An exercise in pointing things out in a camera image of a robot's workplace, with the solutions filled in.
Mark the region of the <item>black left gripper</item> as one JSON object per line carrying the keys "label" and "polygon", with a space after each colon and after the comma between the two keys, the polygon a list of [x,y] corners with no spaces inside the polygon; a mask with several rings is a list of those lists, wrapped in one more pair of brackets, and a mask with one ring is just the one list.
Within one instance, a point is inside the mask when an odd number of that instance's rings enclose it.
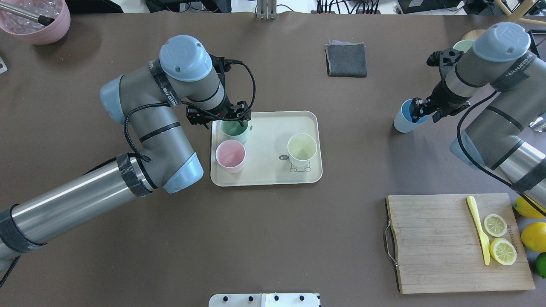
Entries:
{"label": "black left gripper", "polygon": [[251,120],[252,104],[240,101],[236,105],[230,103],[227,96],[221,99],[207,99],[205,101],[186,102],[186,117],[192,125],[203,125],[208,128],[211,121],[239,121]]}

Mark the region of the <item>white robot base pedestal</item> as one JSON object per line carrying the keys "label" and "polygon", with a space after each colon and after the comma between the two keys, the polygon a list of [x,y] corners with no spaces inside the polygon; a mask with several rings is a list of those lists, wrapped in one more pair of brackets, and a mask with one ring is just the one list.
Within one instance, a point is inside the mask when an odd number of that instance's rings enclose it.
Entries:
{"label": "white robot base pedestal", "polygon": [[212,295],[209,307],[320,307],[315,293],[240,293]]}

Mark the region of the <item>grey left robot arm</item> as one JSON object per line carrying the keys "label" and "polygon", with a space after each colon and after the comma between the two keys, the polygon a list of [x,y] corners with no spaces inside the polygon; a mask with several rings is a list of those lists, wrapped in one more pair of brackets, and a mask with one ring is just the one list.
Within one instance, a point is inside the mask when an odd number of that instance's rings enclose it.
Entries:
{"label": "grey left robot arm", "polygon": [[159,187],[174,194],[203,176],[203,168],[173,108],[186,106],[192,125],[251,119],[252,103],[230,103],[225,73],[240,60],[209,54],[199,40],[178,35],[159,57],[101,88],[109,116],[123,126],[131,152],[80,178],[1,212],[1,270],[24,253]]}

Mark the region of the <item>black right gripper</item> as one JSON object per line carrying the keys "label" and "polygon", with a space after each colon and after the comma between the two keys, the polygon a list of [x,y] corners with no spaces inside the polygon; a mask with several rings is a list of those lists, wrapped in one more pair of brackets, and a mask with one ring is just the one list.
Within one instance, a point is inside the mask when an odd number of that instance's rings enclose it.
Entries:
{"label": "black right gripper", "polygon": [[472,87],[462,81],[443,80],[433,89],[427,98],[415,97],[409,106],[409,118],[413,123],[432,115],[436,123],[443,117],[456,115],[466,109],[472,97]]}

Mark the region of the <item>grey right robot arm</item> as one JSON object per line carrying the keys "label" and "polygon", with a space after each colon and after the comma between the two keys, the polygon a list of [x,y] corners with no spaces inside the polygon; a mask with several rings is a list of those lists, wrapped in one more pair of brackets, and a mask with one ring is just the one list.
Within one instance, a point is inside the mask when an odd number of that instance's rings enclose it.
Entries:
{"label": "grey right robot arm", "polygon": [[489,105],[464,129],[456,129],[452,153],[545,212],[545,154],[520,138],[525,128],[545,114],[545,62],[530,51],[531,38],[515,23],[489,27],[466,52],[436,51],[427,65],[441,79],[427,98],[414,98],[402,108],[406,121],[434,122],[470,113],[470,99],[490,85]]}

